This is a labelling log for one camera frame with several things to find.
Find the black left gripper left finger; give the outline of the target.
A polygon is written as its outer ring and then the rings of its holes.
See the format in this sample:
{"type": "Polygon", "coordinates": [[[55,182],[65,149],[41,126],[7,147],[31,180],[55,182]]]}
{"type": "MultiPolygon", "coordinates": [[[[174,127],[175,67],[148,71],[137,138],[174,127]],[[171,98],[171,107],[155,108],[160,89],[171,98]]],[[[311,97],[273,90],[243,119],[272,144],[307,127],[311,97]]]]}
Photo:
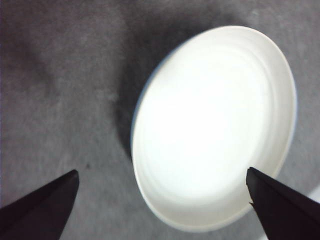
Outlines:
{"type": "Polygon", "coordinates": [[[58,240],[72,212],[80,179],[73,169],[0,209],[2,240],[58,240]]]}

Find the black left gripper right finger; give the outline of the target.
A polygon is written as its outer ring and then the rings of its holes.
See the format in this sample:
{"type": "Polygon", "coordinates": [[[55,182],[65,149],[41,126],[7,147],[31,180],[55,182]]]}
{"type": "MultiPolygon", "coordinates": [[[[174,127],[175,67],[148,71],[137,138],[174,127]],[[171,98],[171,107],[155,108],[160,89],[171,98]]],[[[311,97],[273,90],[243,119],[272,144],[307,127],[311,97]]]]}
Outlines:
{"type": "Polygon", "coordinates": [[[250,167],[246,185],[269,240],[318,240],[320,204],[267,174],[250,167]]]}

